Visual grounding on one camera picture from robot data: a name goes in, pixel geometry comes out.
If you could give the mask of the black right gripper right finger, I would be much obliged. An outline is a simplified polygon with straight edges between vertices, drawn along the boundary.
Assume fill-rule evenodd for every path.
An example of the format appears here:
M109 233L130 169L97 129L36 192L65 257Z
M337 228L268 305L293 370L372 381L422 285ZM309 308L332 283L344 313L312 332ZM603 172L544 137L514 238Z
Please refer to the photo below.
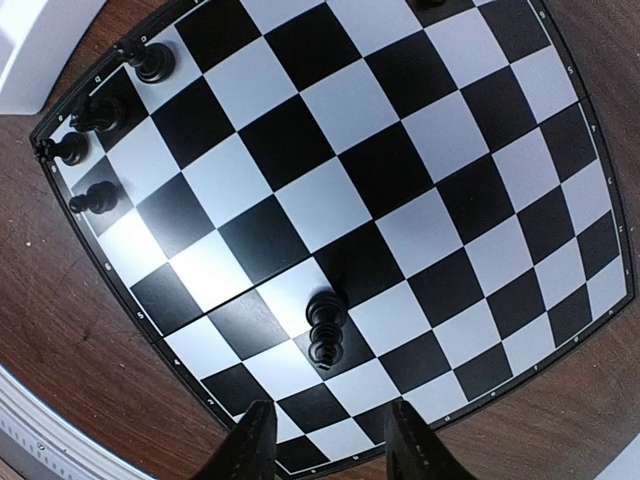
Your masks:
M476 479L406 400L389 404L384 435L388 479Z

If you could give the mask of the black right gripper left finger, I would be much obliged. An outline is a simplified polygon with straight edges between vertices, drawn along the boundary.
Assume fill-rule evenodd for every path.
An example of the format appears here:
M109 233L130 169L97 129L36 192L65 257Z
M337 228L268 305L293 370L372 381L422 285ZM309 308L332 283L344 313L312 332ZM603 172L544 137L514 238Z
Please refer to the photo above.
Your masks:
M270 401L254 401L197 472L197 480L274 479L277 416Z

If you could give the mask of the tall black chess piece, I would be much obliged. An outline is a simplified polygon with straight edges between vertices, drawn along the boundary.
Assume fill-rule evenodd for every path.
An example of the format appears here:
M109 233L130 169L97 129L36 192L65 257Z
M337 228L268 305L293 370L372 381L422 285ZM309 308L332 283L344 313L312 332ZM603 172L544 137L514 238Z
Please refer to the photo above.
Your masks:
M344 353L342 327L347 318L347 305L337 293L320 291L307 304L305 315L311 326L309 357L320 369L328 371Z

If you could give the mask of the black silver chessboard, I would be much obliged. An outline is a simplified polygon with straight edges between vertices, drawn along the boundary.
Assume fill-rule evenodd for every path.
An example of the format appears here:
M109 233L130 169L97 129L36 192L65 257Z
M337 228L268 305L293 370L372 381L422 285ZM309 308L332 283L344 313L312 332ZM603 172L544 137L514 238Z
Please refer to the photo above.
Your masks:
M312 479L383 452L386 405L433 427L558 361L635 295L592 103L543 1L170 1L86 96L124 116L39 161L109 288L226 426L271 401L276 470ZM74 214L96 183L116 207ZM347 305L341 360L308 354L320 291Z

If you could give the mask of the black chess piece corner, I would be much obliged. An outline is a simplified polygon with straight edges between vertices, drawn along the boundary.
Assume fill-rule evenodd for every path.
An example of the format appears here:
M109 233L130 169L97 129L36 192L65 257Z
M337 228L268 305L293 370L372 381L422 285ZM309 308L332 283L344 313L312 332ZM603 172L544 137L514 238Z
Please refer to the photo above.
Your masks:
M59 142L50 138L36 143L34 154L40 161L59 158L67 166L81 163L89 152L89 143L82 133L69 132Z

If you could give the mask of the white compartment tray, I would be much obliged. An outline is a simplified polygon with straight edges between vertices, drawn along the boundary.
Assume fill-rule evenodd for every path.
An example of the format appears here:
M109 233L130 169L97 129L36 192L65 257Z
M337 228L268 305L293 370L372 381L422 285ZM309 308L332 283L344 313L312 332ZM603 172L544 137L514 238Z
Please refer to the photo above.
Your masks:
M103 1L1 3L1 113L35 115Z

